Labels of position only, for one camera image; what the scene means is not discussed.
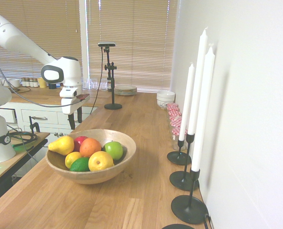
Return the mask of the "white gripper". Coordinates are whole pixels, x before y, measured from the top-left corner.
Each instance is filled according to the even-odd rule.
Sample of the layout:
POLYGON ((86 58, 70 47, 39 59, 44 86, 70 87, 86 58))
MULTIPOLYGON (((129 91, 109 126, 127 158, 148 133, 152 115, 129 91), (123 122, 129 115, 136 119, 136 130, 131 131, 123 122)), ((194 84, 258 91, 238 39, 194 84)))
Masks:
POLYGON ((77 98, 82 94, 82 87, 63 87, 60 91, 62 112, 68 115, 71 130, 75 130, 73 112, 77 110, 77 120, 82 122, 82 102, 77 98))

